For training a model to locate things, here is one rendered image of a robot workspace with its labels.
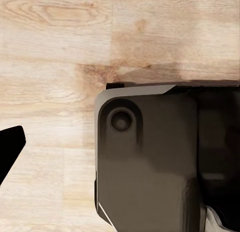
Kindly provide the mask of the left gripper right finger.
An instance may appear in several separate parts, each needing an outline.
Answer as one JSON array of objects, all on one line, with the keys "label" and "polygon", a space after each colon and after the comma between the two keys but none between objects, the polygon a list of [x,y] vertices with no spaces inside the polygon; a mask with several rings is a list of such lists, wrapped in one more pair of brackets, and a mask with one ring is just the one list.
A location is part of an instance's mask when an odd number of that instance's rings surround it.
[{"label": "left gripper right finger", "polygon": [[240,127],[228,125],[224,143],[240,165]]}]

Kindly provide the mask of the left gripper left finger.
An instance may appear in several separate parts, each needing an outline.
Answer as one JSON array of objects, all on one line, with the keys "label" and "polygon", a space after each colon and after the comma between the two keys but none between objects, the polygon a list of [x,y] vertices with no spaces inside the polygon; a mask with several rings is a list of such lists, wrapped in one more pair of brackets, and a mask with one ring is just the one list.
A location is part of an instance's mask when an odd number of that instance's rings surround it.
[{"label": "left gripper left finger", "polygon": [[0,185],[26,144],[21,125],[0,131]]}]

